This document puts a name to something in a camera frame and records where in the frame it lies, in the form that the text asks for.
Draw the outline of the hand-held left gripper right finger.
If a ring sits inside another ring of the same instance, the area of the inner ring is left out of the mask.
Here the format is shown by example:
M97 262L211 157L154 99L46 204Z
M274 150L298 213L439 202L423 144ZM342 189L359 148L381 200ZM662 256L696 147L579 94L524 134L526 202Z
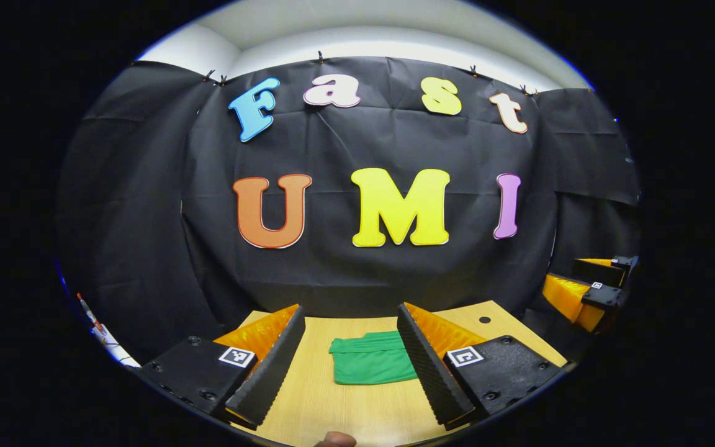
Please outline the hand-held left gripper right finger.
M565 372L513 335L487 339L409 303L398 307L397 329L446 430L505 412Z

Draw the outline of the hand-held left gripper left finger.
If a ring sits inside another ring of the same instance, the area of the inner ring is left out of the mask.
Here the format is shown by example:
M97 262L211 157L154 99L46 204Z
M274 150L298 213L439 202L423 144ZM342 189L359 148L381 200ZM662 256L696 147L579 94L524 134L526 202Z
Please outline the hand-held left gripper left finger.
M204 414L256 429L304 332L304 308L291 305L213 341L188 336L138 368L137 376Z

